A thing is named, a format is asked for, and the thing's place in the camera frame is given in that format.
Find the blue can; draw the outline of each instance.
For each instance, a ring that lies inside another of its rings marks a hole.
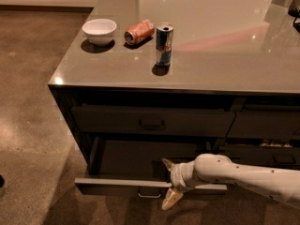
[[[157,66],[171,64],[173,26],[168,22],[157,25]]]

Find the red can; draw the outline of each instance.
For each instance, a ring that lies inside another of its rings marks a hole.
[[[125,32],[124,38],[129,45],[135,45],[151,37],[154,32],[154,25],[149,20],[144,20],[130,26]]]

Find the drawer handle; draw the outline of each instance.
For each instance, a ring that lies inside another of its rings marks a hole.
[[[145,130],[162,130],[165,128],[164,120],[139,120],[139,126]]]
[[[155,195],[142,195],[140,193],[140,191],[138,191],[138,195],[140,198],[143,198],[143,199],[159,199],[161,197],[161,193],[159,193],[157,196]]]

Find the brown floor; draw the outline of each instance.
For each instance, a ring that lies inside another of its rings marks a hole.
[[[85,13],[0,11],[0,224],[300,224],[300,212],[238,187],[169,211],[161,199],[83,196],[86,164],[47,87]]]

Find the upright can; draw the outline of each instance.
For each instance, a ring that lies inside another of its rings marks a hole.
[[[135,45],[151,37],[155,32],[154,25],[149,20],[141,21],[129,27],[124,38],[127,44]]]
[[[168,22],[157,25],[157,66],[169,66],[171,63],[173,26]]]

